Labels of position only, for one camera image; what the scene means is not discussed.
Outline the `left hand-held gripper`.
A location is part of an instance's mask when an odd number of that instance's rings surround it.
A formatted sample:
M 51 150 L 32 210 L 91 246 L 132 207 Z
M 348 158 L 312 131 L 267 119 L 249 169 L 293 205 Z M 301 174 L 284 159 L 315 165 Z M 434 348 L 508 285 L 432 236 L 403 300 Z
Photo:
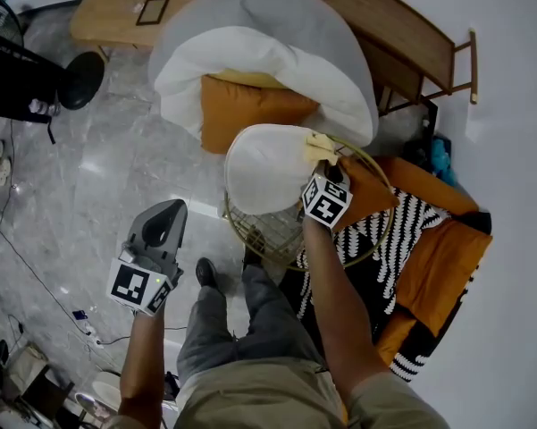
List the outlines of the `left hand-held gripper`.
M 188 207 L 176 198 L 151 206 L 139 214 L 130 228 L 131 242 L 149 243 L 151 248 L 178 249 L 188 219 Z M 183 270 L 175 258 L 164 251 L 151 255 L 149 248 L 122 244 L 109 271 L 106 295 L 146 315 L 157 315 L 170 293 L 177 287 Z

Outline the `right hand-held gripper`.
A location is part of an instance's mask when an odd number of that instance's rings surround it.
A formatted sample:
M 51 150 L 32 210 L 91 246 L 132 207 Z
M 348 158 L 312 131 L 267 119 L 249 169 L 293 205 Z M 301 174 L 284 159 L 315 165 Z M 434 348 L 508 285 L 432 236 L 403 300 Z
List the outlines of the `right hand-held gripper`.
M 319 163 L 302 192 L 305 216 L 333 229 L 351 203 L 349 188 L 349 177 L 339 164 Z

